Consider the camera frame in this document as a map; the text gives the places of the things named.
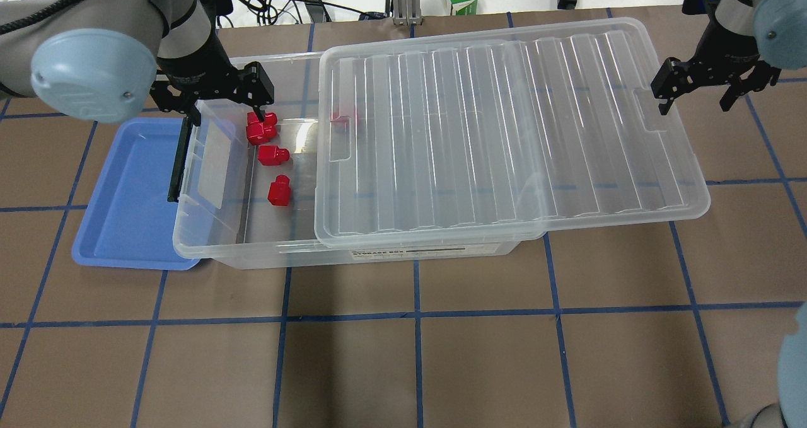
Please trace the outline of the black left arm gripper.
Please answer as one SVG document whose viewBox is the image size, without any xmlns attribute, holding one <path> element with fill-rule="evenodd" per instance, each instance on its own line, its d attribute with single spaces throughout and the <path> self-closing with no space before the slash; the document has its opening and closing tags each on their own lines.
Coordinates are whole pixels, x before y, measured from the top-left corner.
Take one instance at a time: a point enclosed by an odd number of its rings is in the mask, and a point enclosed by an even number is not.
<svg viewBox="0 0 807 428">
<path fill-rule="evenodd" d="M 243 68 L 229 66 L 219 74 L 209 70 L 187 78 L 158 72 L 150 88 L 150 97 L 161 111 L 183 113 L 167 193 L 167 201 L 178 203 L 191 134 L 201 122 L 196 101 L 229 100 L 246 105 L 253 109 L 257 120 L 263 122 L 266 107 L 275 103 L 275 88 L 263 65 L 251 61 Z"/>
</svg>

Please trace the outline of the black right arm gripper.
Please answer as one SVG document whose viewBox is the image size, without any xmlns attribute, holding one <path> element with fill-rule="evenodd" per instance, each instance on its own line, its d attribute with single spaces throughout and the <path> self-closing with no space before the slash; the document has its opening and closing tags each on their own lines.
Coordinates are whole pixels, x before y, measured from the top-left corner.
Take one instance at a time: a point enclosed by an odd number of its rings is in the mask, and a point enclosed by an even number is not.
<svg viewBox="0 0 807 428">
<path fill-rule="evenodd" d="M 770 66 L 759 55 L 757 42 L 749 35 L 705 34 L 687 61 L 666 58 L 651 81 L 659 101 L 658 111 L 668 115 L 674 101 L 705 86 L 726 85 L 720 107 L 728 112 L 738 98 L 775 86 L 781 68 Z"/>
</svg>

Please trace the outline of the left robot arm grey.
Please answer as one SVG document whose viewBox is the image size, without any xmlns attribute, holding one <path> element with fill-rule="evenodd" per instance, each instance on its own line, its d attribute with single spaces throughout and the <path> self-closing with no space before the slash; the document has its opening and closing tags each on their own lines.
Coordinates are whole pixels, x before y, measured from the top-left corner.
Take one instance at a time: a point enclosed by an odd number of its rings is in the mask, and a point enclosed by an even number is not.
<svg viewBox="0 0 807 428">
<path fill-rule="evenodd" d="M 729 110 L 802 65 L 787 49 L 776 0 L 686 0 L 709 25 L 687 61 L 670 57 L 651 83 L 666 114 L 701 86 L 728 86 Z M 200 124 L 199 100 L 229 100 L 263 120 L 275 101 L 265 69 L 236 68 L 199 0 L 20 0 L 2 5 L 2 97 L 40 98 L 81 120 L 124 122 L 147 98 Z"/>
</svg>

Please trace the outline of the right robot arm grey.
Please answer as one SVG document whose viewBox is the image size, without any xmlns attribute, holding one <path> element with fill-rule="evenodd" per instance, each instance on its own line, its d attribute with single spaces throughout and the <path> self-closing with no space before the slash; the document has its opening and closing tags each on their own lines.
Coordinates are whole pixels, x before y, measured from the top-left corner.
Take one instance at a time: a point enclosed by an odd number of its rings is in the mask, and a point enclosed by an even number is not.
<svg viewBox="0 0 807 428">
<path fill-rule="evenodd" d="M 708 25 L 687 61 L 663 61 L 651 90 L 666 115 L 680 96 L 725 86 L 729 111 L 750 92 L 775 86 L 783 70 L 806 64 L 806 0 L 684 0 L 682 12 L 705 14 Z"/>
</svg>

